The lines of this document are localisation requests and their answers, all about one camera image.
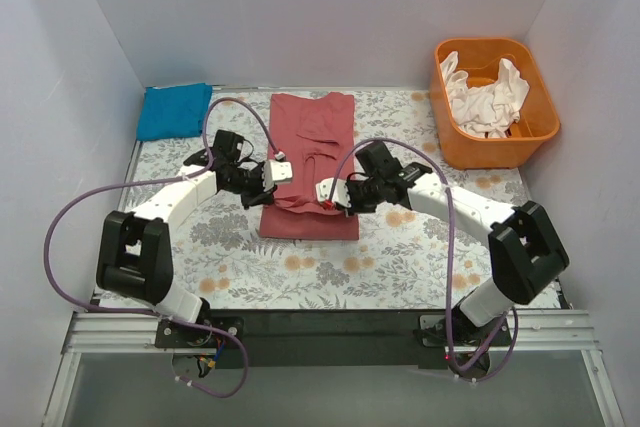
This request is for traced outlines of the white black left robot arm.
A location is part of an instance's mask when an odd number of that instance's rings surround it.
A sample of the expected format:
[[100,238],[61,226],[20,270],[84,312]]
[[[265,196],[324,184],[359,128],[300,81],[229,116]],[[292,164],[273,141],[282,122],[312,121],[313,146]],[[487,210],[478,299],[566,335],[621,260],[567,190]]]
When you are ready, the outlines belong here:
[[180,319],[178,334],[193,347],[205,345],[212,337],[210,307],[175,279],[172,236],[204,201],[220,191],[239,195],[248,209],[273,204],[277,187],[293,179],[292,166],[283,153],[258,162],[242,155],[244,144],[239,134],[217,131],[209,149],[184,160],[180,181],[163,187],[131,211],[110,213],[104,221],[98,287]]

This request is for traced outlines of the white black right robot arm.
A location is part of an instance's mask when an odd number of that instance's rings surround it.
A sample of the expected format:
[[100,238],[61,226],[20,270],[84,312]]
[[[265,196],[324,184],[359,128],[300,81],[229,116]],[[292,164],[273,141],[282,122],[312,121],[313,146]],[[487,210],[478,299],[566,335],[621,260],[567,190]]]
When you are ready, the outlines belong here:
[[546,210],[533,201],[514,206],[453,186],[429,158],[402,165],[388,143],[358,143],[346,157],[358,160],[362,173],[319,183],[319,202],[348,216],[373,213],[382,203],[401,205],[481,242],[490,254],[491,276],[457,304],[448,303],[440,324],[454,343],[471,345],[496,335],[508,310],[530,304],[569,265]]

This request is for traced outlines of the red t shirt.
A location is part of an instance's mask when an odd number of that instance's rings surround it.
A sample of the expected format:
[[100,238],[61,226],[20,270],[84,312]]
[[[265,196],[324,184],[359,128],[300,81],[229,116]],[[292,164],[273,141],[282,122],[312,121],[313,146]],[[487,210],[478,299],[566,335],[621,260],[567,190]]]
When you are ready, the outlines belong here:
[[292,165],[293,181],[274,193],[263,208],[259,235],[265,238],[356,241],[359,221],[327,210],[316,197],[316,184],[333,176],[354,145],[355,99],[331,92],[318,99],[274,94],[269,129]]

